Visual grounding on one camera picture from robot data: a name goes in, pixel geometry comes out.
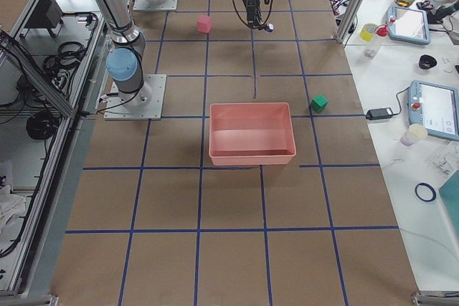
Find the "pink cube near centre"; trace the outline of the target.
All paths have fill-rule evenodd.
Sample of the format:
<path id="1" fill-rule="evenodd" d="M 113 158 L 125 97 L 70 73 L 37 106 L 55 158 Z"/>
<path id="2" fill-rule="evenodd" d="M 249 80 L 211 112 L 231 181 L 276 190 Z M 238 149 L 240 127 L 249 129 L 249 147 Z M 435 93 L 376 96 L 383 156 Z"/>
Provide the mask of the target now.
<path id="1" fill-rule="evenodd" d="M 212 18 L 207 15 L 200 15 L 197 19 L 197 31 L 208 34 L 212 30 Z"/>

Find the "green cube near bin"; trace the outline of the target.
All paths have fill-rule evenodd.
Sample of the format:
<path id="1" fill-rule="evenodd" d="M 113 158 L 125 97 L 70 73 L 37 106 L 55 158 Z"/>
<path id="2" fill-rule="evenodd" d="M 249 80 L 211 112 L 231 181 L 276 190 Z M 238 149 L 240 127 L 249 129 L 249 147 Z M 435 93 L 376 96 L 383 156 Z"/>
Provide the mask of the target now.
<path id="1" fill-rule="evenodd" d="M 311 99 L 310 108 L 316 113 L 321 113 L 327 105 L 328 99 L 324 95 L 319 94 Z"/>

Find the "yellow tape roll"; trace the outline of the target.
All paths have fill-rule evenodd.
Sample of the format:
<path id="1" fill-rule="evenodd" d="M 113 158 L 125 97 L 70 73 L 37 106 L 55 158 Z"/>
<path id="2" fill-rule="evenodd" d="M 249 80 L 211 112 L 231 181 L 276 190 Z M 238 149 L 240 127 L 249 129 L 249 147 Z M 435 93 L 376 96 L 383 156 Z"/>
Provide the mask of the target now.
<path id="1" fill-rule="evenodd" d="M 360 38 L 365 42 L 370 42 L 377 27 L 378 25 L 374 23 L 365 24 L 359 33 Z"/>

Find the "pink plastic bin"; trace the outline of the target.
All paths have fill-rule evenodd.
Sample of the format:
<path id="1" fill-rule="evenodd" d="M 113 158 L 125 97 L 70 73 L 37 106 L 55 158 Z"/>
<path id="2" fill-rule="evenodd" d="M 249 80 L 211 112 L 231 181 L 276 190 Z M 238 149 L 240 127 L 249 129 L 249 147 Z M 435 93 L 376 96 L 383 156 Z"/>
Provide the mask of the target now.
<path id="1" fill-rule="evenodd" d="M 214 165 L 287 164 L 296 153 L 288 103 L 210 105 L 209 157 Z"/>

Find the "red capped squeeze bottle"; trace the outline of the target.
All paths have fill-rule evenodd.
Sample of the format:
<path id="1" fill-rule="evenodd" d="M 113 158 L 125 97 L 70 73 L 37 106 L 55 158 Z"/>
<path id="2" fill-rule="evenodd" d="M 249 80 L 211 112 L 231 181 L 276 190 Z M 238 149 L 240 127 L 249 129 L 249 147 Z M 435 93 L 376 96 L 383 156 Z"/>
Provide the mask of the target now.
<path id="1" fill-rule="evenodd" d="M 396 22 L 396 19 L 391 16 L 385 24 L 379 25 L 375 30 L 374 34 L 366 45 L 364 50 L 364 56 L 368 58 L 374 58 L 377 55 L 377 52 L 381 48 L 382 44 L 385 42 L 385 39 L 389 33 L 389 27 Z"/>

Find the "upper teach pendant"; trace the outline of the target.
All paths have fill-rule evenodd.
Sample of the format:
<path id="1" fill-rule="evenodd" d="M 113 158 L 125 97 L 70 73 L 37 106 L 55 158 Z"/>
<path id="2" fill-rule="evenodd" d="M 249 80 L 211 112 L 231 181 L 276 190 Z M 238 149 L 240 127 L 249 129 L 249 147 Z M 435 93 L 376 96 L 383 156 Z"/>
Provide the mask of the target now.
<path id="1" fill-rule="evenodd" d="M 430 43 L 430 30 L 425 11 L 390 6 L 386 16 L 388 21 L 393 20 L 388 28 L 391 39 L 418 45 Z"/>

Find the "teach pendant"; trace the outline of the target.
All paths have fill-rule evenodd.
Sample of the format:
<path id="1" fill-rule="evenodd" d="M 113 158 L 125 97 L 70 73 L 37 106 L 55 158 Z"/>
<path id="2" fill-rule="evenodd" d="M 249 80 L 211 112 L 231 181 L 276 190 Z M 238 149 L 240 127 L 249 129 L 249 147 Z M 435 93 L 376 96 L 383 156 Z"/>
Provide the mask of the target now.
<path id="1" fill-rule="evenodd" d="M 458 90 L 414 80 L 408 88 L 410 124 L 422 125 L 429 135 L 458 141 Z"/>
<path id="2" fill-rule="evenodd" d="M 390 6 L 386 16 L 388 21 L 393 20 L 388 28 L 391 39 L 418 45 L 430 43 L 430 30 L 425 11 Z"/>

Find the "black power adapter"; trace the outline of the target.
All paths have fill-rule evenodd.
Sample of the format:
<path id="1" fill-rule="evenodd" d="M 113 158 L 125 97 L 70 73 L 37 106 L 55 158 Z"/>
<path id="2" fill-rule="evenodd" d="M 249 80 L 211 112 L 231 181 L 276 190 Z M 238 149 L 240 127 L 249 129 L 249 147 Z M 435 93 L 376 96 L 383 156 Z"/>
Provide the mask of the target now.
<path id="1" fill-rule="evenodd" d="M 386 120 L 392 118 L 393 116 L 394 113 L 390 107 L 369 109 L 365 114 L 365 118 L 367 120 Z"/>

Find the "white paper cup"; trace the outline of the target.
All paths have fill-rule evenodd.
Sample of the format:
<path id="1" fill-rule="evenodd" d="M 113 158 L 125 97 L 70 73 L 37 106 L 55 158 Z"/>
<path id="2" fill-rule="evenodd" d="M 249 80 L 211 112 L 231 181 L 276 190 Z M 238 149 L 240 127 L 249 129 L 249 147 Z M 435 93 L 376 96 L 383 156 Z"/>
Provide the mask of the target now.
<path id="1" fill-rule="evenodd" d="M 420 124 L 411 124 L 400 138 L 401 144 L 411 146 L 428 137 L 427 129 Z"/>

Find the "lower teach pendant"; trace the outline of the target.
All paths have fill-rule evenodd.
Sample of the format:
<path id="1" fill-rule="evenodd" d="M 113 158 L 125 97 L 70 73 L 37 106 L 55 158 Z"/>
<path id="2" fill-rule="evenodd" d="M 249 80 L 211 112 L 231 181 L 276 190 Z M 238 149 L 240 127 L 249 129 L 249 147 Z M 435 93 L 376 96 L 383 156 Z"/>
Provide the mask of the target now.
<path id="1" fill-rule="evenodd" d="M 458 90 L 414 80 L 408 88 L 410 124 L 422 125 L 429 135 L 458 141 Z"/>

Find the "teal box corner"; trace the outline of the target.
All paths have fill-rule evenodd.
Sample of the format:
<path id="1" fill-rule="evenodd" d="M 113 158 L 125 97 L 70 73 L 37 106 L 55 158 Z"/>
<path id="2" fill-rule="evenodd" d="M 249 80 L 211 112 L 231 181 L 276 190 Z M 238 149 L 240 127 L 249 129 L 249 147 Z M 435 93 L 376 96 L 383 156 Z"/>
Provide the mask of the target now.
<path id="1" fill-rule="evenodd" d="M 451 220 L 453 228 L 458 234 L 458 203 L 459 203 L 459 187 L 458 187 L 458 171 L 455 171 L 449 179 L 440 187 L 440 197 L 445 205 L 448 216 Z"/>

